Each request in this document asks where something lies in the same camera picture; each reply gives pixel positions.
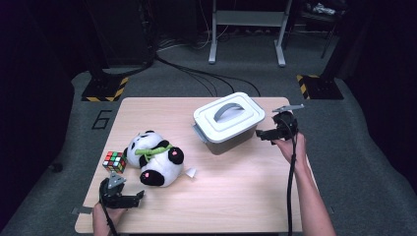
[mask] panda plush toy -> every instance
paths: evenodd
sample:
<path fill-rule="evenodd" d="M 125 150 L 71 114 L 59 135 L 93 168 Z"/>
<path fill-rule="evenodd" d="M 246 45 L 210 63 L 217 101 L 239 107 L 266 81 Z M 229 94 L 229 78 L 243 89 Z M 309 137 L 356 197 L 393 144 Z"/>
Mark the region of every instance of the panda plush toy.
<path fill-rule="evenodd" d="M 129 164 L 142 170 L 141 182 L 149 186 L 169 186 L 184 166 L 184 152 L 154 131 L 134 137 L 124 154 Z"/>

